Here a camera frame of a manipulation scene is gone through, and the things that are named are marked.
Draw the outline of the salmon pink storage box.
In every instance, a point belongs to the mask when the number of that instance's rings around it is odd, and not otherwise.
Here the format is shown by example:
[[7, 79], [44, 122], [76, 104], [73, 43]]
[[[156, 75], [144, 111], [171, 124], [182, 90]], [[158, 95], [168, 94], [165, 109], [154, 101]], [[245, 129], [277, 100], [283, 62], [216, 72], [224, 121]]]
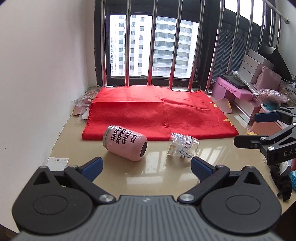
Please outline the salmon pink storage box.
[[284, 124], [280, 124], [278, 121], [276, 122], [265, 122], [265, 123], [257, 123], [252, 120], [250, 122], [250, 129], [256, 133], [257, 135], [274, 135], [277, 132], [283, 130], [285, 127]]

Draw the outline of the pink plastic bag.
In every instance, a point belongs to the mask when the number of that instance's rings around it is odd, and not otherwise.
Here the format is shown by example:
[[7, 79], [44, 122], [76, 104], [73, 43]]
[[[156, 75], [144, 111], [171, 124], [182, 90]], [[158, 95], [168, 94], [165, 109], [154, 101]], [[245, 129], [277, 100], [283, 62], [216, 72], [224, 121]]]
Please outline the pink plastic bag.
[[262, 104], [281, 105], [289, 101], [289, 98], [285, 94], [282, 94], [276, 90], [265, 88], [255, 91], [253, 96], [256, 97]]

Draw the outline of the white sticker sheet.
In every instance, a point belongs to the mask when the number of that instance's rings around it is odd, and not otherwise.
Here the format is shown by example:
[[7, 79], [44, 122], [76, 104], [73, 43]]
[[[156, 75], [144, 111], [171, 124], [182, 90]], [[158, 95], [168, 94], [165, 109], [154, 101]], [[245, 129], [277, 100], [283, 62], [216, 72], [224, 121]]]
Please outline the white sticker sheet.
[[46, 162], [46, 166], [51, 171], [63, 171], [68, 164], [68, 160], [68, 158], [49, 157]]

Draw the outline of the red flag cloth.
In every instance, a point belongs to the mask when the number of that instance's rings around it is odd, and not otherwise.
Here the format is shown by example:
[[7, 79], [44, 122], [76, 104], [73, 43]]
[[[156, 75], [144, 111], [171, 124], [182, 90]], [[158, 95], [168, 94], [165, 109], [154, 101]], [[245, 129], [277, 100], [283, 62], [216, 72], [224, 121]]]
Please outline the red flag cloth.
[[172, 133], [194, 138], [232, 138], [233, 123], [203, 91], [132, 85], [102, 88], [89, 109], [83, 140], [100, 141], [109, 126], [144, 134], [150, 141], [167, 141]]

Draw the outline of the clear plastic toy packet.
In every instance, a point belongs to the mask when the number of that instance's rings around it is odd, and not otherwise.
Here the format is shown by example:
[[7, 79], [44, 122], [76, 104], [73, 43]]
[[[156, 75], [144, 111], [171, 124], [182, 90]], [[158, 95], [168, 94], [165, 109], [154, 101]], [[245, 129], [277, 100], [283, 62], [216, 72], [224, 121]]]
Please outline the clear plastic toy packet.
[[192, 158], [197, 155], [199, 144], [199, 140], [194, 137], [172, 133], [168, 155], [179, 158]]

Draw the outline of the pink cup with black text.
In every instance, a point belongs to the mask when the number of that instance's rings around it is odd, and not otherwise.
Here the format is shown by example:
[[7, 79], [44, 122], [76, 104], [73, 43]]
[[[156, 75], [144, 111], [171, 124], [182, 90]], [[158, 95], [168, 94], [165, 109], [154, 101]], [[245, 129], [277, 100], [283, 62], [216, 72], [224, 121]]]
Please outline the pink cup with black text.
[[109, 126], [102, 139], [110, 152], [131, 161], [139, 161], [147, 149], [147, 137], [122, 126]]

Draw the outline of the pink fan shaped card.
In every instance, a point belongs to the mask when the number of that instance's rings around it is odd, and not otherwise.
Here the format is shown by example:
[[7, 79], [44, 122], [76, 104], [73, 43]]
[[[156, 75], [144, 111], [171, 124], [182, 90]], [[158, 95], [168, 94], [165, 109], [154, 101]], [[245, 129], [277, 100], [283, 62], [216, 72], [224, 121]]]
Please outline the pink fan shaped card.
[[221, 98], [215, 101], [215, 104], [220, 108], [223, 113], [231, 114], [232, 107], [228, 99]]

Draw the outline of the plastic packets in corner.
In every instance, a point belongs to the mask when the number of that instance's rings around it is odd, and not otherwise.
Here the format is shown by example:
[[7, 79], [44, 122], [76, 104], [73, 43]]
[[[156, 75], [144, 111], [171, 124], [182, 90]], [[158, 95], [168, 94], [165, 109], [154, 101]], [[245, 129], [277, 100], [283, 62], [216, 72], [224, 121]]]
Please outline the plastic packets in corner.
[[78, 122], [85, 122], [88, 120], [90, 106], [97, 96], [100, 88], [93, 88], [85, 92], [78, 99], [74, 100], [73, 116], [78, 116]]

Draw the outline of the steel window guard railing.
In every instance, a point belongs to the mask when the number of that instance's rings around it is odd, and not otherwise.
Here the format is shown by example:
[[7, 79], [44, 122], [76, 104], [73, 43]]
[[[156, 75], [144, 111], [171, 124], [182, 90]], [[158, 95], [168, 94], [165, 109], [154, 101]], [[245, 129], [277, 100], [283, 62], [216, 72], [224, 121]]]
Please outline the steel window guard railing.
[[275, 1], [96, 1], [97, 84], [209, 90], [287, 24]]

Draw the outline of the stacked white boxes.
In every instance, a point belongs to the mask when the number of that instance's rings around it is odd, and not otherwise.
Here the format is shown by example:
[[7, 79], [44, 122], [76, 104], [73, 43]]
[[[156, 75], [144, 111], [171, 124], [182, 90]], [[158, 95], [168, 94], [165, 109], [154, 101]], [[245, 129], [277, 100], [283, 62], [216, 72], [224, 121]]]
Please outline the stacked white boxes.
[[257, 82], [257, 78], [262, 72], [263, 66], [266, 66], [272, 70], [274, 64], [257, 52], [249, 49], [248, 53], [243, 57], [243, 61], [239, 67], [238, 73], [251, 84], [255, 84]]

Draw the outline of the black flat device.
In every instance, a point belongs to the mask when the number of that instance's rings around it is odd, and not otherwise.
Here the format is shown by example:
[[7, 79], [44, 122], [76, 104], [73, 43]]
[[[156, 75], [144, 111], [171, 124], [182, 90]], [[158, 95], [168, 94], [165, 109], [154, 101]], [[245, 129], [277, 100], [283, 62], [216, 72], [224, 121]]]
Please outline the black flat device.
[[238, 89], [248, 89], [248, 87], [241, 80], [238, 80], [233, 75], [221, 74], [220, 77]]

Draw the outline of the pink desk organizer shelf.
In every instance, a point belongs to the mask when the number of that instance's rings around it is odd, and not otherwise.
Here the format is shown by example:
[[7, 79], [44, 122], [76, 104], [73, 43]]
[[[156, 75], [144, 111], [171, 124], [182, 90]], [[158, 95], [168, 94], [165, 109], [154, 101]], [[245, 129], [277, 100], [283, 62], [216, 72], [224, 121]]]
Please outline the pink desk organizer shelf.
[[249, 90], [239, 89], [221, 77], [218, 77], [214, 83], [212, 96], [216, 100], [226, 98], [241, 108], [257, 107], [257, 102], [254, 101], [253, 95]]

